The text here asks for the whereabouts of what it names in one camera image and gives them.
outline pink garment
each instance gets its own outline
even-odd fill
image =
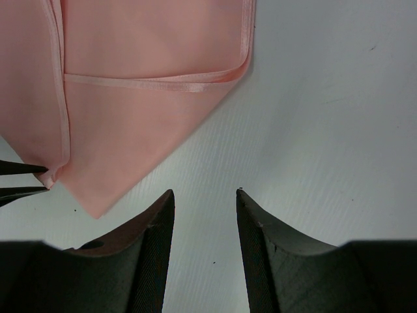
[[[243,76],[254,6],[0,1],[1,135],[98,218]]]

